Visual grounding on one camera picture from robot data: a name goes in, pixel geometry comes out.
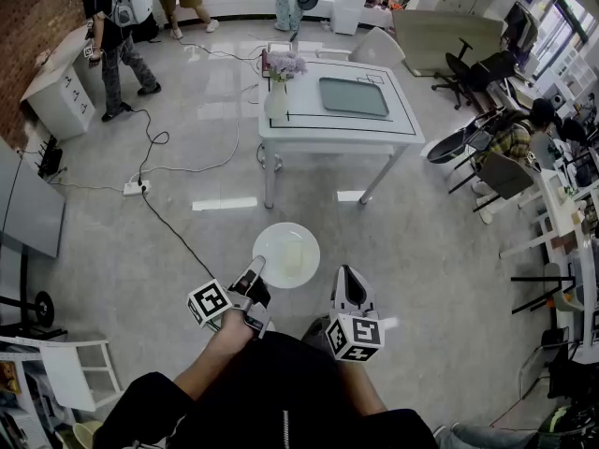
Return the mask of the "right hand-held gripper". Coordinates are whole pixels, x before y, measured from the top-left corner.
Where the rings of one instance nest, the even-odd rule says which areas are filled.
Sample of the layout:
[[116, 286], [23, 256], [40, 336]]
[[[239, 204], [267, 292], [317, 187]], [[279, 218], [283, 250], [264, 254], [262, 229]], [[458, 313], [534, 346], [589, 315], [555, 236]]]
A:
[[341, 265], [335, 274], [330, 300], [325, 339], [337, 361], [368, 361], [385, 347], [388, 331], [399, 326], [397, 316], [380, 318], [373, 288], [347, 265]]

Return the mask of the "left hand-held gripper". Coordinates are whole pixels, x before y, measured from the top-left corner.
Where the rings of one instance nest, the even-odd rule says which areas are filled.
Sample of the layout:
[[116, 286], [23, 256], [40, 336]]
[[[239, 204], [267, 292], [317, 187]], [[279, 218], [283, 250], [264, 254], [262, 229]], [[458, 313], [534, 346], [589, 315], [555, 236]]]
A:
[[262, 255], [256, 256], [238, 280], [228, 289], [213, 279], [192, 291], [187, 307], [200, 326], [205, 326], [228, 310], [240, 311], [243, 322], [262, 339], [270, 324], [270, 293], [260, 277], [266, 265]]

